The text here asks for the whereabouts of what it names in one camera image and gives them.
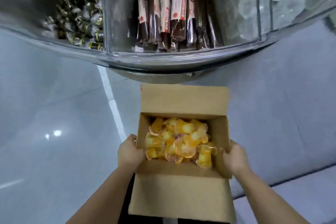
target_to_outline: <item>grey floor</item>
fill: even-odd
[[[126,135],[136,134],[140,82],[0,34],[0,223],[64,223],[116,168]],[[230,135],[254,171],[276,184],[336,163],[335,50],[336,36],[318,22],[188,84],[230,88]],[[335,176],[321,177],[310,182],[315,193],[306,186],[316,207],[325,202],[315,198],[336,190]],[[276,188],[309,221],[332,219],[334,201],[313,214],[284,186]],[[242,195],[236,180],[231,187]],[[244,200],[235,201],[241,223]]]

